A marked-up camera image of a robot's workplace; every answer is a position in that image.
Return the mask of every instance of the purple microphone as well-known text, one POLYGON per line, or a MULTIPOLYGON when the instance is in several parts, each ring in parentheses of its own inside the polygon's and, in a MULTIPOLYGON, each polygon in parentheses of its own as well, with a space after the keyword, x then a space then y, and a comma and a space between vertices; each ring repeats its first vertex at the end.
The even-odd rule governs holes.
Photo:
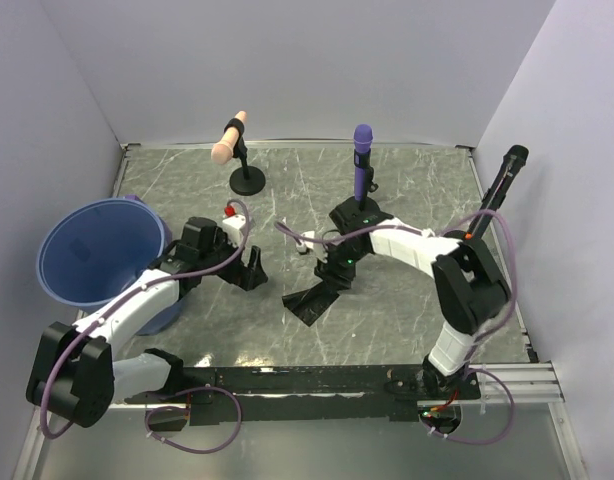
POLYGON ((369 170, 369 157, 371 155, 371 142, 374 136, 371 132, 371 127, 366 124, 361 124, 354 130, 354 198, 359 202, 360 209, 365 206, 367 198, 367 189, 371 178, 366 178, 369 170))

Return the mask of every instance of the tabletop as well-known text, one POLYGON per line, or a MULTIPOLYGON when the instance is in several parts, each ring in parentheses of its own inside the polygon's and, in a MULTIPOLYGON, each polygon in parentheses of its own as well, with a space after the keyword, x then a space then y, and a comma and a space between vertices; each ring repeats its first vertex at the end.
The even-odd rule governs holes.
MULTIPOLYGON (((394 259, 369 255, 359 262, 351 291, 312 327, 283 307, 283 295, 319 279, 313 274, 315 258, 298 255, 274 221, 299 232, 333 228, 328 213, 353 194, 352 156, 350 144, 250 145, 250 164, 265 172, 267 184, 261 193, 240 198, 255 221, 249 245, 262 249, 269 281, 244 292, 217 277, 204 278, 187 296, 179 320, 157 335, 134 337, 118 358, 155 347, 179 356, 186 366, 422 362, 444 321, 435 285, 394 259)), ((237 160, 216 165, 208 148, 130 147, 126 161, 119 195, 138 195, 175 238, 191 216, 219 221, 226 201, 236 197, 229 176, 237 160)), ((443 228, 480 204, 465 149, 374 146, 371 163, 379 184, 372 198, 409 225, 443 228)), ((485 239, 500 261, 491 232, 485 239)), ((517 317, 480 347, 475 361, 529 361, 517 317)))

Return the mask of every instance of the blue bucket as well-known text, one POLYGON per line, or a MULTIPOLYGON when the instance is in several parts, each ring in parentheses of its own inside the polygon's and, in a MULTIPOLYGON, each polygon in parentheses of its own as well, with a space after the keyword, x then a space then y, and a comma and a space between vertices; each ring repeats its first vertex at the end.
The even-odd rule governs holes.
MULTIPOLYGON (((90 203, 64 218, 42 243, 36 273, 61 303, 93 313, 134 283, 171 241, 163 220, 137 197, 90 203)), ((153 335, 174 322, 177 302, 147 323, 153 335)))

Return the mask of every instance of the black microphone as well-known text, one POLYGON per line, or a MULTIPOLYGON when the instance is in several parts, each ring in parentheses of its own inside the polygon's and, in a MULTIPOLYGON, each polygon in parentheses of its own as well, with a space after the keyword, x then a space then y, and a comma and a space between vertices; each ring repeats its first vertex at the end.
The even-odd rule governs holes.
MULTIPOLYGON (((527 163, 529 150, 522 145, 514 145, 503 157, 503 164, 500 166, 498 175, 494 179, 491 187, 485 193, 483 202, 480 204, 480 210, 498 210, 505 200, 507 190, 511 187, 511 183, 520 172, 520 169, 527 163)), ((489 215, 480 215, 474 218, 467 230, 466 238, 482 238, 491 222, 489 215)))

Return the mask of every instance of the white wall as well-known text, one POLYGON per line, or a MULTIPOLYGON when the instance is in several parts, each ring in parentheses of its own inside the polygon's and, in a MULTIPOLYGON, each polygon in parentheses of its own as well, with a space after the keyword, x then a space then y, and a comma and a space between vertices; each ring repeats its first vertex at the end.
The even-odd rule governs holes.
POLYGON ((39 287, 40 242, 109 194, 120 149, 37 0, 0 0, 0 480, 29 427, 25 387, 43 328, 74 312, 39 287))
POLYGON ((527 166, 503 213, 521 308, 553 360, 591 477, 614 479, 614 0, 558 0, 476 149, 491 182, 527 166))
POLYGON ((121 143, 476 145, 553 0, 41 0, 121 143))

